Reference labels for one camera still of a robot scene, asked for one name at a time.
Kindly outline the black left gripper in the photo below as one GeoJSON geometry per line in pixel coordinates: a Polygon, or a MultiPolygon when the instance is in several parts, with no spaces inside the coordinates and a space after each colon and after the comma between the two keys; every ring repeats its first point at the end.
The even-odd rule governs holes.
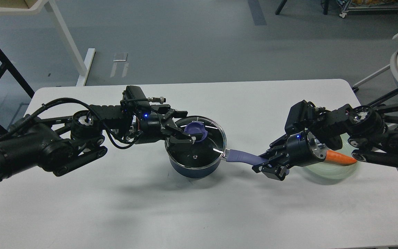
{"type": "Polygon", "coordinates": [[[160,140],[165,140],[168,144],[194,144],[196,141],[195,135],[178,128],[173,120],[186,118],[188,111],[139,111],[135,115],[139,132],[136,144],[155,143],[160,140]]]}

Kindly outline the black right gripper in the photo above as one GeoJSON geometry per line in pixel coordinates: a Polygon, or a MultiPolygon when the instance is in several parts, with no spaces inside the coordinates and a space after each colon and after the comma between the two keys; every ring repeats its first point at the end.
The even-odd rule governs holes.
{"type": "Polygon", "coordinates": [[[306,167],[325,161],[327,145],[320,142],[310,131],[283,135],[273,141],[252,170],[270,179],[283,181],[293,166],[306,167]]]}

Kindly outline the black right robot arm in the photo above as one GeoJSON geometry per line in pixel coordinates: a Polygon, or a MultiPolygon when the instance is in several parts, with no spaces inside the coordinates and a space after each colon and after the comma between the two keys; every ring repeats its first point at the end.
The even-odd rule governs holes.
{"type": "Polygon", "coordinates": [[[383,105],[398,95],[398,88],[356,108],[346,104],[335,110],[300,101],[289,111],[285,134],[260,155],[252,170],[284,180],[287,171],[333,158],[348,134],[352,157],[360,162],[398,168],[398,104],[383,105]]]}

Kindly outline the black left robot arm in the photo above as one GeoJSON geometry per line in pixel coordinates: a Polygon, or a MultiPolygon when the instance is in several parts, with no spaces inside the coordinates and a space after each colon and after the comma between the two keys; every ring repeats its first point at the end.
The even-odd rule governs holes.
{"type": "Polygon", "coordinates": [[[60,177],[106,155],[106,138],[118,149],[164,140],[168,149],[188,151],[205,136],[179,128],[173,118],[186,118],[187,112],[164,101],[88,105],[58,98],[43,104],[0,136],[0,182],[35,166],[60,177]]]}

